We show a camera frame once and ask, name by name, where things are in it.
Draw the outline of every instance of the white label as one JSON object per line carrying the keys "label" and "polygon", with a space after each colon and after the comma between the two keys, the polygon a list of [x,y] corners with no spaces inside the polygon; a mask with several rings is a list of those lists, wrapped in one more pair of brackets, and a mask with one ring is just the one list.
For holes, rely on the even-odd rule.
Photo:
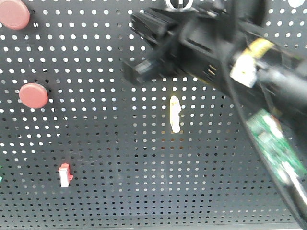
{"label": "white label", "polygon": [[242,54],[230,72],[230,77],[235,81],[253,88],[257,81],[255,59],[249,54]]}

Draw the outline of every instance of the red round button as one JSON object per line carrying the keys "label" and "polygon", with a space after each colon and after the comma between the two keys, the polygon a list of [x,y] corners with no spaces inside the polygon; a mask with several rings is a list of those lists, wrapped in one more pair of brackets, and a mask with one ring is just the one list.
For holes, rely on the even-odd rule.
{"label": "red round button", "polygon": [[48,93],[44,86],[36,83],[29,83],[20,88],[19,98],[25,106],[39,109],[47,104]]}
{"label": "red round button", "polygon": [[21,0],[0,0],[0,22],[12,29],[24,29],[30,20],[30,12]]}

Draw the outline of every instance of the black cable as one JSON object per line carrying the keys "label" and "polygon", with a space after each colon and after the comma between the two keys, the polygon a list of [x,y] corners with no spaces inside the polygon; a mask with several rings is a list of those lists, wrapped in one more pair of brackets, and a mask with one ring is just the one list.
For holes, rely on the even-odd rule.
{"label": "black cable", "polygon": [[252,148],[255,150],[255,152],[258,154],[258,156],[260,157],[261,161],[263,162],[265,168],[267,169],[267,171],[269,172],[269,175],[272,178],[272,181],[274,182],[277,190],[279,191],[283,201],[286,203],[286,205],[288,206],[288,209],[290,210],[290,212],[293,214],[293,216],[296,218],[296,221],[298,222],[298,224],[300,225],[300,227],[304,230],[307,230],[307,221],[304,220],[304,218],[302,217],[302,215],[300,214],[300,210],[298,209],[298,207],[295,205],[297,202],[295,200],[295,197],[292,197],[291,194],[289,194],[289,186],[285,186],[284,184],[282,184],[277,177],[274,175],[274,173],[272,172],[272,170],[270,170],[270,165],[268,164],[268,162],[266,161],[266,159],[264,158],[254,136],[252,135],[249,127],[246,124],[246,117],[244,115],[244,111],[241,107],[241,104],[239,102],[239,97],[238,94],[235,90],[235,85],[233,83],[233,80],[230,79],[230,71],[227,67],[227,62],[229,57],[223,55],[223,44],[224,41],[221,38],[220,35],[217,36],[217,46],[216,46],[216,52],[217,52],[217,56],[221,62],[221,70],[222,70],[222,75],[224,76],[224,80],[228,86],[228,90],[230,93],[231,98],[233,99],[236,111],[238,113],[238,117],[242,123],[243,128],[245,129],[245,132],[251,142],[251,146]]}

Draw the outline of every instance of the yellow tape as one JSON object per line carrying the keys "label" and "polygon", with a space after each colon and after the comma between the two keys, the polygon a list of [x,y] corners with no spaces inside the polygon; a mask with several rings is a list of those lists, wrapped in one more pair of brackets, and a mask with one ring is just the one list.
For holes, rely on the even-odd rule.
{"label": "yellow tape", "polygon": [[257,38],[255,41],[253,41],[249,48],[246,48],[243,51],[243,55],[251,55],[253,58],[259,59],[265,55],[266,52],[268,52],[275,44],[264,39],[264,38]]}

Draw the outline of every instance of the small red clip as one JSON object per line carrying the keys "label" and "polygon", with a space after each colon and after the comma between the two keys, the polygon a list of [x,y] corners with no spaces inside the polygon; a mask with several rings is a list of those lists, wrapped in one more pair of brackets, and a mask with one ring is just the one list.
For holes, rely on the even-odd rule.
{"label": "small red clip", "polygon": [[62,164],[59,167],[59,179],[61,181],[61,187],[68,187],[69,182],[73,179],[73,175],[70,173],[69,164]]}

